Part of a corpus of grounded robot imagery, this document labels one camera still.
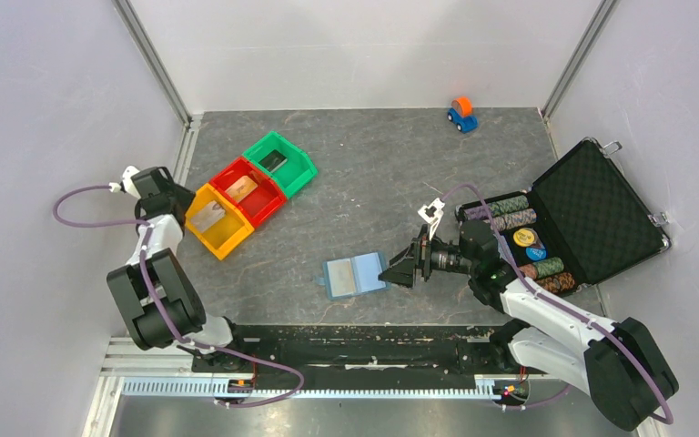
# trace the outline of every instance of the item in bin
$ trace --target item in bin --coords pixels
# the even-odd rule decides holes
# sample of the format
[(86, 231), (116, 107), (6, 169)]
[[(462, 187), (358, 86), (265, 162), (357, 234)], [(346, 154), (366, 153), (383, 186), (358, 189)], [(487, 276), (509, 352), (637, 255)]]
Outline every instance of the item in bin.
[(545, 250), (543, 244), (538, 244), (538, 247), (526, 248), (526, 256), (532, 261), (541, 261), (548, 258), (548, 250)]
[(274, 173), (280, 167), (284, 166), (286, 161), (288, 161), (288, 159), (285, 155), (280, 153), (279, 150), (272, 150), (261, 159), (260, 164), (263, 168), (269, 170), (269, 173)]
[(194, 217), (190, 218), (189, 221), (197, 231), (202, 234), (208, 229), (212, 228), (213, 225), (218, 223), (227, 212), (223, 207), (221, 207), (215, 200), (205, 205)]
[(256, 188), (258, 188), (258, 184), (253, 179), (248, 176), (243, 176), (227, 188), (227, 194), (229, 194), (235, 202), (239, 203)]
[(564, 271), (564, 262), (559, 257), (544, 259), (542, 261), (533, 262), (519, 267), (519, 270), (526, 275), (527, 278), (538, 279), (555, 275)]
[(513, 241), (522, 248), (528, 248), (538, 240), (537, 232), (529, 228), (522, 228), (513, 233)]
[(538, 280), (537, 285), (553, 294), (558, 294), (562, 291), (574, 289), (575, 281), (571, 273), (559, 273), (558, 275)]
[(537, 213), (531, 208), (494, 218), (494, 224), (497, 225), (498, 232), (525, 225), (531, 225), (535, 221), (537, 221)]
[[(529, 200), (526, 196), (516, 196), (515, 198), (506, 198), (504, 200), (497, 200), (489, 204), (489, 211), (493, 217), (498, 217), (503, 214), (510, 214), (512, 212), (522, 211), (529, 207)], [(486, 215), (486, 209), (483, 205), (475, 208), (465, 209), (465, 218), (468, 220), (483, 220), (488, 219), (489, 216)]]

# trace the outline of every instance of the cable connector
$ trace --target cable connector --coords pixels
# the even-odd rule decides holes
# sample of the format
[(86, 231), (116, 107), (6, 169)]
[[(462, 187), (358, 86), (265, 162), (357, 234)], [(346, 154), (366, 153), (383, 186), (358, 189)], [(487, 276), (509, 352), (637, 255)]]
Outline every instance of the cable connector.
[(441, 198), (435, 198), (430, 205), (422, 205), (417, 213), (430, 225), (430, 238), (435, 235), (435, 230), (443, 219), (443, 207), (446, 204), (441, 201)]

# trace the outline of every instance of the metal frame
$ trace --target metal frame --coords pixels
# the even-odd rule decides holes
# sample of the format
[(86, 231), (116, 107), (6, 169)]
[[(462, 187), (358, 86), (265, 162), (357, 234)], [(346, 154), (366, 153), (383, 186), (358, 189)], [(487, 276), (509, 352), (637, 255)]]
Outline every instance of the metal frame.
[(173, 84), (173, 81), (170, 79), (170, 75), (167, 73), (165, 65), (162, 64), (162, 60), (159, 59), (157, 50), (154, 48), (154, 45), (151, 44), (151, 40), (148, 38), (146, 29), (143, 27), (143, 24), (137, 17), (135, 8), (132, 6), (129, 0), (112, 1), (114, 2), (116, 10), (119, 12), (119, 15), (121, 15), (122, 21), (125, 22), (127, 30), (129, 30), (130, 35), (132, 35), (133, 41), (135, 41), (137, 48), (140, 50), (140, 53), (143, 54), (143, 57), (148, 64), (148, 68), (150, 68), (151, 72), (154, 73), (154, 77), (157, 78), (157, 82), (165, 92), (167, 101), (172, 106), (176, 116), (181, 123), (183, 123), (184, 127), (188, 127), (192, 121), (192, 116), (189, 114), (186, 105), (184, 105), (175, 84)]
[[(97, 387), (82, 431), (83, 437), (108, 437), (122, 396), (240, 396), (228, 391), (229, 380), (245, 380), (251, 373), (193, 373), (191, 355), (175, 346), (142, 351), (129, 337), (112, 337), (97, 379)], [(494, 381), (514, 379), (508, 374), (474, 375), (476, 388), (465, 390), (397, 391), (302, 391), (294, 398), (311, 399), (476, 399), (493, 396)], [(548, 375), (532, 379), (552, 380)], [(260, 391), (254, 397), (269, 397), (282, 391)]]
[(542, 120), (546, 124), (551, 119), (551, 115), (556, 110), (556, 107), (561, 103), (564, 93), (583, 65), (583, 60), (588, 56), (588, 53), (593, 47), (593, 43), (596, 42), (596, 39), (604, 28), (604, 24), (607, 22), (607, 19), (614, 11), (614, 7), (618, 2), (619, 0), (602, 0), (599, 7), (596, 8), (596, 12), (593, 14), (593, 18), (591, 18), (591, 23), (585, 28), (585, 33), (582, 34), (580, 42), (577, 43), (577, 47), (575, 47), (572, 57), (570, 57), (561, 77), (559, 77), (559, 81), (556, 82), (551, 96), (548, 97), (548, 101), (545, 102), (545, 106), (542, 107), (540, 111)]
[(191, 123), (184, 129), (183, 137), (181, 138), (176, 165), (173, 167), (173, 179), (180, 185), (186, 185), (188, 169), (191, 166), (191, 158), (194, 157), (194, 146), (197, 144), (202, 117), (203, 114), (192, 116)]

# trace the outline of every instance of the stack of poker chips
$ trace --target stack of poker chips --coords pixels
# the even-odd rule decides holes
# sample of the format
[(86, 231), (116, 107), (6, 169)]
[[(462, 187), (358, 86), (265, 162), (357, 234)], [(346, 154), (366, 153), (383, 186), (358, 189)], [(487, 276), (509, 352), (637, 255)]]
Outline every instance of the stack of poker chips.
[(564, 271), (564, 262), (559, 257), (544, 259), (542, 261), (533, 262), (519, 267), (519, 270), (526, 275), (527, 278), (541, 279), (553, 276), (556, 273)]
[(559, 273), (558, 275), (538, 280), (537, 285), (553, 294), (558, 294), (562, 291), (573, 289), (576, 283), (572, 274)]
[[(488, 206), (489, 211), (491, 211), (491, 216), (496, 218), (503, 214), (510, 214), (527, 209), (529, 207), (529, 200), (526, 196), (516, 196), (515, 198), (497, 200), (496, 202), (490, 203)], [(484, 220), (489, 218), (489, 215), (486, 214), (486, 208), (484, 208), (483, 205), (465, 209), (464, 212), (467, 220)]]
[(527, 208), (522, 211), (512, 212), (510, 214), (505, 214), (503, 216), (498, 216), (494, 218), (494, 225), (497, 230), (502, 232), (506, 229), (518, 228), (525, 225), (531, 225), (537, 221), (537, 213), (534, 209)]

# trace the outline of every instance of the blue toy car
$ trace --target blue toy car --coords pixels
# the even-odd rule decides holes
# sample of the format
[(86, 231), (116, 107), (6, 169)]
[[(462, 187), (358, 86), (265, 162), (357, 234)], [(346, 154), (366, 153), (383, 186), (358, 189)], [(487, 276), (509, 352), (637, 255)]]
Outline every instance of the blue toy car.
[(478, 118), (472, 114), (472, 105), (467, 97), (455, 98), (446, 117), (457, 125), (457, 130), (463, 134), (478, 127)]

